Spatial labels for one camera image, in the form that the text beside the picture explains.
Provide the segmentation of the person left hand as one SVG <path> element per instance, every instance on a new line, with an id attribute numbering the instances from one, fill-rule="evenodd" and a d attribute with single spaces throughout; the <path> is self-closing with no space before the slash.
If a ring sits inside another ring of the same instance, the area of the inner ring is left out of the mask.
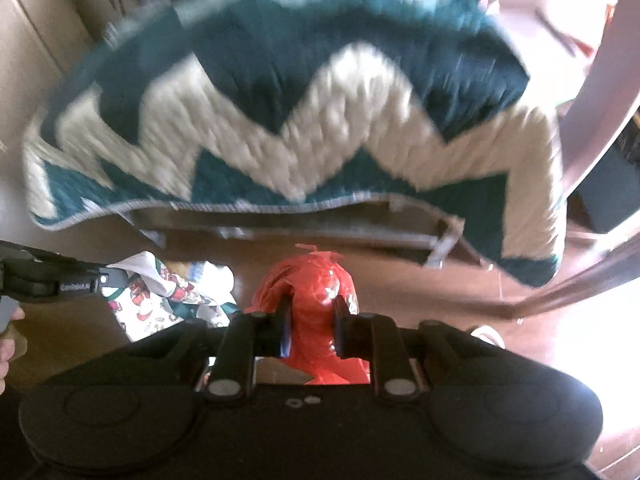
<path id="1" fill-rule="evenodd" d="M 25 312 L 18 307 L 13 313 L 8 328 L 1 334 L 0 346 L 0 394 L 6 391 L 6 376 L 9 374 L 10 362 L 15 356 L 17 345 L 17 331 L 14 327 L 16 322 L 24 320 Z"/>

